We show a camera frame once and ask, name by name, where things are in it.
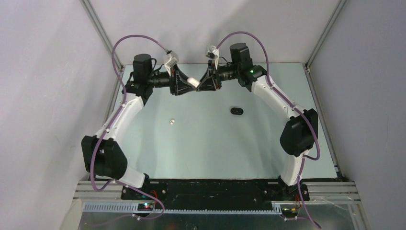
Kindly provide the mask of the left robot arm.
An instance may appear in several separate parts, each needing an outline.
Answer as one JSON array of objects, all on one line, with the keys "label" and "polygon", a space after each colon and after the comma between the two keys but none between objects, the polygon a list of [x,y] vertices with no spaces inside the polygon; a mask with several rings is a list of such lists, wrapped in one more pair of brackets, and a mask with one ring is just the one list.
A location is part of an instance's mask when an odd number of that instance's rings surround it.
[{"label": "left robot arm", "polygon": [[122,99],[103,126],[92,136],[81,141],[86,170],[91,176],[108,177],[133,187],[139,199],[151,195],[151,186],[145,183],[147,175],[128,164],[128,154],[120,147],[134,117],[144,108],[154,88],[169,87],[174,92],[180,83],[192,90],[200,81],[187,77],[178,68],[178,56],[173,51],[164,56],[164,71],[156,69],[149,54],[134,57],[133,71],[127,82],[123,82]]}]

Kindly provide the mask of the black earbud charging case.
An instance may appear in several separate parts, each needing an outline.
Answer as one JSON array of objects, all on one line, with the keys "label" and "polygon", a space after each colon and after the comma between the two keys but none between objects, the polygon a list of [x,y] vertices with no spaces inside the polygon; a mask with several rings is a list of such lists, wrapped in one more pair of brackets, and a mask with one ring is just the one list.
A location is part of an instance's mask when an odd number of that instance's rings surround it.
[{"label": "black earbud charging case", "polygon": [[243,115],[244,110],[242,108],[239,108],[239,107],[232,107],[230,109],[230,113],[233,114],[233,115]]}]

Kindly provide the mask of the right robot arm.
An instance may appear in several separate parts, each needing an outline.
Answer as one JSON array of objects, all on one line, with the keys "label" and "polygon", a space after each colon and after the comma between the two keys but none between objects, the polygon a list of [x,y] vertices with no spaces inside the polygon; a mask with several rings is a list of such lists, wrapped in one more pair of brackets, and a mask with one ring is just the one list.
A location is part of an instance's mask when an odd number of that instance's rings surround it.
[{"label": "right robot arm", "polygon": [[236,79],[238,83],[261,98],[283,121],[284,128],[279,142],[288,154],[280,179],[279,196],[284,200],[293,199],[303,172],[303,160],[318,139],[318,114],[315,109],[304,109],[294,103],[273,81],[266,69],[254,65],[249,48],[245,43],[230,47],[232,61],[219,65],[219,49],[209,46],[206,56],[210,59],[208,71],[200,80],[199,91],[219,90],[223,81]]}]

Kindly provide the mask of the white earbud charging case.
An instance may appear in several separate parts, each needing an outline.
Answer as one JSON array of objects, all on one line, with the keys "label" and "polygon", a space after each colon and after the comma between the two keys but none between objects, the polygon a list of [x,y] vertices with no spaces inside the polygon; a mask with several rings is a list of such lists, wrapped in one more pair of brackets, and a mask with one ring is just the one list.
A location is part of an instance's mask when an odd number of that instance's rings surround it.
[{"label": "white earbud charging case", "polygon": [[195,78],[188,78],[187,82],[194,88],[198,88],[198,86],[200,85],[200,81]]}]

